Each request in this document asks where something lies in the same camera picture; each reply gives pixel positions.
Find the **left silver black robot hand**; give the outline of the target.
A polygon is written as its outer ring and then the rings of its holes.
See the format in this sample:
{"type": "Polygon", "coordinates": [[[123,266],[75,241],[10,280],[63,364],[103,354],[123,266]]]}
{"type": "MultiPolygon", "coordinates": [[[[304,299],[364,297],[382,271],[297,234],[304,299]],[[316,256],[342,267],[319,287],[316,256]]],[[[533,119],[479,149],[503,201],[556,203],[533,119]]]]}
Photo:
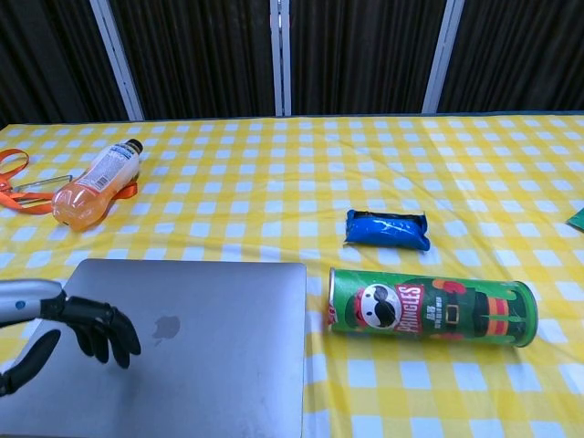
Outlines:
{"type": "MultiPolygon", "coordinates": [[[[141,354],[138,334],[130,319],[106,302],[70,296],[62,285],[46,279],[11,279],[1,282],[1,326],[43,319],[67,325],[88,357],[101,363],[113,358],[127,369],[130,357],[141,354]]],[[[1,373],[1,395],[15,393],[46,365],[60,339],[51,329],[38,338],[26,355],[1,373]]]]}

